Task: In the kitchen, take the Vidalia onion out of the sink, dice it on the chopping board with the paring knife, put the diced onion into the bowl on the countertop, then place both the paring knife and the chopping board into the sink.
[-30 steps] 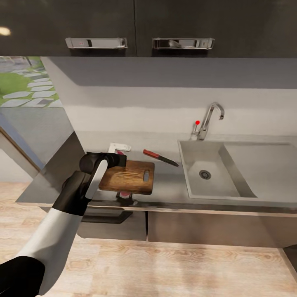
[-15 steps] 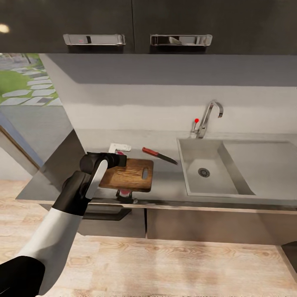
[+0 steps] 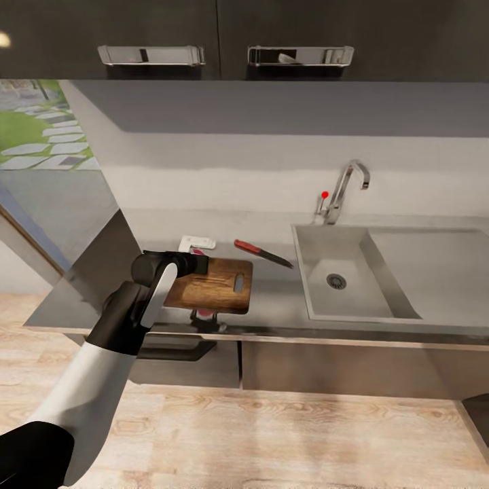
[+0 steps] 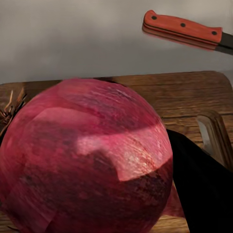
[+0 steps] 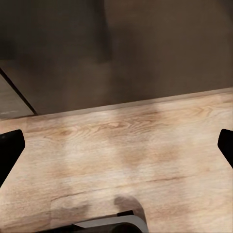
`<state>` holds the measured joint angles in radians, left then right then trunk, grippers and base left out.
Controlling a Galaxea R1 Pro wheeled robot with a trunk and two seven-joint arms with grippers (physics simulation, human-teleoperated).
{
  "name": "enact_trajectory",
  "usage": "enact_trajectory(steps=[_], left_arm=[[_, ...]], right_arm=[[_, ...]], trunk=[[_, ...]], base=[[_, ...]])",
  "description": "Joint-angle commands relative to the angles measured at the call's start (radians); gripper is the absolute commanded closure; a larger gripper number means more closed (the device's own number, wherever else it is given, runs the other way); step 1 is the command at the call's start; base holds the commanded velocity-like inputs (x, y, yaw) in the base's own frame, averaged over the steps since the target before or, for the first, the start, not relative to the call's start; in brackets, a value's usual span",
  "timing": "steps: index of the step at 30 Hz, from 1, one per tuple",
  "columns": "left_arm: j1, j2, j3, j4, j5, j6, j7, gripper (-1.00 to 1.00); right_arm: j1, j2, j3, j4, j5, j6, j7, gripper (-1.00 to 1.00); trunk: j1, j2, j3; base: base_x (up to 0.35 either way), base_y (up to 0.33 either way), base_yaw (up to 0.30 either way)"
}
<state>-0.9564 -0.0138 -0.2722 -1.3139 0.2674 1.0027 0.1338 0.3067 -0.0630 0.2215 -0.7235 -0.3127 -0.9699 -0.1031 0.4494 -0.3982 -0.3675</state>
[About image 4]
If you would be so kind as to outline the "vidalia onion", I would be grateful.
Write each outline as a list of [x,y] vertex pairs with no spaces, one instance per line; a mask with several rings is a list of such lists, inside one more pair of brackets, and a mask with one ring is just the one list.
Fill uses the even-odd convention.
[[0,109],[0,211],[10,229],[149,233],[162,216],[185,219],[166,127],[140,94],[78,78],[27,104],[23,93],[13,114]]

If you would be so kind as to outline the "parer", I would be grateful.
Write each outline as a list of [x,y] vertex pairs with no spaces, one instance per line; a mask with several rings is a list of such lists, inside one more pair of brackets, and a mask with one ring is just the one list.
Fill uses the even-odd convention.
[[147,11],[143,20],[144,26],[180,37],[217,46],[218,44],[233,48],[233,35],[222,32],[222,27],[210,28],[197,22]]

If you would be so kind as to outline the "cutting board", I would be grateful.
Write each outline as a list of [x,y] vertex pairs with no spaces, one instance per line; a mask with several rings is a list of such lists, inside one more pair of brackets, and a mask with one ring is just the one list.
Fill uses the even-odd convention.
[[[209,117],[214,122],[228,169],[233,174],[233,87],[224,74],[194,71],[82,78],[89,79],[119,83],[140,94],[155,109],[166,129],[183,134],[205,152],[197,116]],[[60,82],[62,80],[0,84],[0,109],[5,112],[12,92],[13,99],[6,110],[9,112],[13,106],[13,114],[23,89],[21,99],[27,94],[22,101],[27,104],[33,97]],[[5,126],[0,125],[0,133]],[[176,189],[174,180],[172,185]],[[17,229],[9,217],[0,211],[0,233],[19,233],[8,226]],[[190,233],[190,230],[186,219],[166,215],[158,219],[149,233]]]

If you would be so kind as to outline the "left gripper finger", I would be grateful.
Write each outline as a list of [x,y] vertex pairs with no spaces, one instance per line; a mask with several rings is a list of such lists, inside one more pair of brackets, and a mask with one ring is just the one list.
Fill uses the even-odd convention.
[[166,131],[190,233],[233,233],[233,174],[183,134]]

